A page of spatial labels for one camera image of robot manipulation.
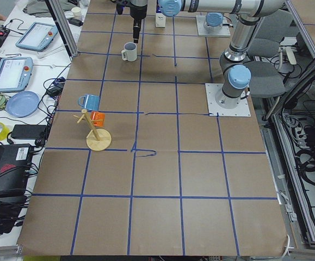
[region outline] chair backrest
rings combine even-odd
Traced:
[[[292,24],[292,22],[292,14],[288,11],[280,9],[263,18],[255,38],[281,42],[283,37],[286,36],[287,29]]]

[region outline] white cup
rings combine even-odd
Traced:
[[[72,11],[75,19],[82,20],[82,13],[81,13],[81,8],[80,7],[73,7],[71,9],[71,11]]]
[[[137,45],[133,42],[127,42],[121,51],[124,61],[135,61],[137,59]]]

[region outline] blue joint cap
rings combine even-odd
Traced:
[[[221,13],[207,13],[206,22],[208,26],[219,26],[223,24],[223,15]]]
[[[181,0],[158,0],[159,9],[165,16],[175,16],[181,10]]]
[[[235,65],[228,73],[228,81],[235,89],[244,89],[248,86],[251,73],[244,65]]]

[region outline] round wooden base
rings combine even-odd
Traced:
[[[93,151],[103,151],[110,146],[112,136],[105,129],[97,129],[97,133],[101,140],[96,140],[93,132],[91,131],[86,137],[87,146]]]

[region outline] blue mug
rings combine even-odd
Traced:
[[[84,96],[81,96],[78,100],[78,104],[81,106],[81,108],[86,110],[99,110],[99,96],[93,95],[93,94],[85,94]]]

